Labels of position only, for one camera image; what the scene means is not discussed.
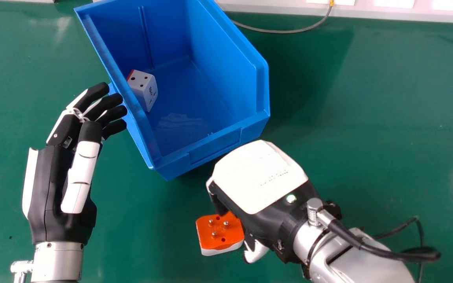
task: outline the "silver bolt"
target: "silver bolt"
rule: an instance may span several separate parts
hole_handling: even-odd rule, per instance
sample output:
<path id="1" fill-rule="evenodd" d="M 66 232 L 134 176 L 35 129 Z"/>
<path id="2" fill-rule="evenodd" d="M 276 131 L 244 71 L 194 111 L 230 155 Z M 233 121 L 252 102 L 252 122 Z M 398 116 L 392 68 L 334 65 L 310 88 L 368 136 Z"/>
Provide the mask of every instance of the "silver bolt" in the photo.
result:
<path id="1" fill-rule="evenodd" d="M 322 200 L 313 197 L 307 201 L 307 215 L 309 216 L 309 224 L 312 226 L 320 226 L 317 213 L 322 208 Z"/>
<path id="2" fill-rule="evenodd" d="M 288 195 L 288 196 L 286 197 L 286 201 L 287 201 L 288 203 L 292 204 L 293 202 L 296 201 L 295 195 Z"/>

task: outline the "robotic hand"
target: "robotic hand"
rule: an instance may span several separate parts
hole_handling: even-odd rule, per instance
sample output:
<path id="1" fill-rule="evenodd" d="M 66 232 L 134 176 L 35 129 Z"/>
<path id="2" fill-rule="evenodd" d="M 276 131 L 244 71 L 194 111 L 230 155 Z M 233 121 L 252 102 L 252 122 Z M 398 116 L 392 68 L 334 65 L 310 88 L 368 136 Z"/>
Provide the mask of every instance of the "robotic hand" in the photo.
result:
<path id="1" fill-rule="evenodd" d="M 403 261 L 422 268 L 441 256 L 431 247 L 391 252 L 361 229 L 345 228 L 340 208 L 322 201 L 303 169 L 263 140 L 222 158 L 206 186 L 217 213 L 231 211 L 240 220 L 247 263 L 271 250 L 284 263 L 302 265 L 314 283 L 413 283 Z"/>
<path id="2" fill-rule="evenodd" d="M 42 150 L 29 149 L 22 210 L 34 260 L 16 261 L 14 283 L 73 283 L 81 279 L 83 248 L 96 224 L 90 185 L 102 143 L 126 129 L 120 94 L 100 83 L 87 88 L 61 113 Z"/>

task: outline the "orange plug adapter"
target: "orange plug adapter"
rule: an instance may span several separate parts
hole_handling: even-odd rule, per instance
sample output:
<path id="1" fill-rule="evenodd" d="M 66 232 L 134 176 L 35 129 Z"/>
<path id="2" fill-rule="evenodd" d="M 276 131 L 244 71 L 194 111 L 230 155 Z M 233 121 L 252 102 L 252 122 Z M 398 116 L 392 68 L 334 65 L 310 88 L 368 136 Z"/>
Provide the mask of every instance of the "orange plug adapter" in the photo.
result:
<path id="1" fill-rule="evenodd" d="M 195 222 L 200 250 L 204 256 L 212 256 L 236 250 L 244 242 L 241 221 L 231 212 L 223 216 L 206 215 Z"/>

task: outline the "blue plastic bin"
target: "blue plastic bin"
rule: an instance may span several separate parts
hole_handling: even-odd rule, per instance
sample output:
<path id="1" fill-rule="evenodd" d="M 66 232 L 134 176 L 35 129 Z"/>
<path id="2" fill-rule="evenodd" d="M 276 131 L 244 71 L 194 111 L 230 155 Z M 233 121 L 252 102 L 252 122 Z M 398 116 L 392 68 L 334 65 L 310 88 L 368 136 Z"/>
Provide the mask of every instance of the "blue plastic bin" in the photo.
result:
<path id="1" fill-rule="evenodd" d="M 165 179 L 260 136 L 268 65 L 213 0 L 105 0 L 75 11 L 124 98 L 137 148 Z M 150 113 L 126 82 L 132 69 L 157 80 Z"/>

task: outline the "green tabletop surface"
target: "green tabletop surface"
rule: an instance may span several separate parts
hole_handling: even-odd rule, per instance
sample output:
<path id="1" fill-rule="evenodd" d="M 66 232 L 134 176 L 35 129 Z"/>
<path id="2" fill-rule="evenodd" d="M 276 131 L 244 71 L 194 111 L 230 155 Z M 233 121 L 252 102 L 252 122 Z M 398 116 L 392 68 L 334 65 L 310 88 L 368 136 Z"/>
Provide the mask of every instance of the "green tabletop surface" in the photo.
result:
<path id="1" fill-rule="evenodd" d="M 34 252 L 21 206 L 28 147 L 42 148 L 63 108 L 108 80 L 73 11 L 87 2 L 0 2 L 0 283 Z M 319 19 L 231 16 L 276 29 Z M 453 282 L 453 24 L 330 18 L 301 34 L 242 31 L 270 67 L 262 138 L 302 166 L 349 227 L 375 234 L 419 215 L 443 254 L 424 282 Z M 213 165 L 166 182 L 127 132 L 111 137 L 93 180 L 99 211 L 82 282 L 305 282 L 274 254 L 253 265 L 240 251 L 201 256 L 195 220 L 214 213 L 204 185 Z M 415 246 L 417 229 L 383 243 Z"/>

